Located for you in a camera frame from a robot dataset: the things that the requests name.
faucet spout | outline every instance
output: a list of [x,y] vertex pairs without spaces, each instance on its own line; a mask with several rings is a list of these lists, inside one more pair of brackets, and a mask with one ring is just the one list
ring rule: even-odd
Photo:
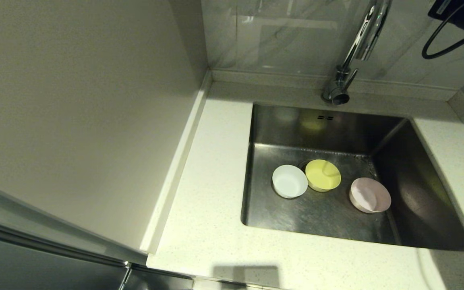
[[350,78],[350,64],[354,58],[366,61],[369,59],[373,48],[379,39],[384,22],[387,18],[392,0],[371,0],[361,26],[348,50],[343,64],[336,67],[336,77],[330,80],[322,93],[322,99],[335,105],[349,101],[348,86],[353,81],[357,68]]

sink basin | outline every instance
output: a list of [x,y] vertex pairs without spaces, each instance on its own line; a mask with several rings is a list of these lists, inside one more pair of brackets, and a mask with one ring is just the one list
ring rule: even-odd
[[[341,184],[278,196],[273,170],[332,162]],[[350,184],[373,178],[388,189],[383,213],[356,209]],[[411,122],[405,118],[254,105],[241,220],[247,226],[312,235],[464,251],[464,226]]]

white countertop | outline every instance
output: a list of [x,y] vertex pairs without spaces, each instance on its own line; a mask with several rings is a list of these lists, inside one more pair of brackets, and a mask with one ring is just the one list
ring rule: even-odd
[[253,102],[412,119],[464,214],[464,125],[444,101],[352,94],[348,104],[330,107],[311,89],[216,82],[147,266],[295,290],[464,289],[464,252],[243,225]]

marble tile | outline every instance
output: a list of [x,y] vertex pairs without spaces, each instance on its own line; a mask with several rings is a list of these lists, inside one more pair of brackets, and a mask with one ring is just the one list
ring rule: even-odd
[[[202,0],[209,64],[235,71],[328,76],[357,33],[368,0]],[[360,79],[459,89],[464,47],[434,60],[421,56],[439,21],[432,1],[394,1],[367,62],[354,61]],[[438,51],[464,37],[448,24],[431,46]]]

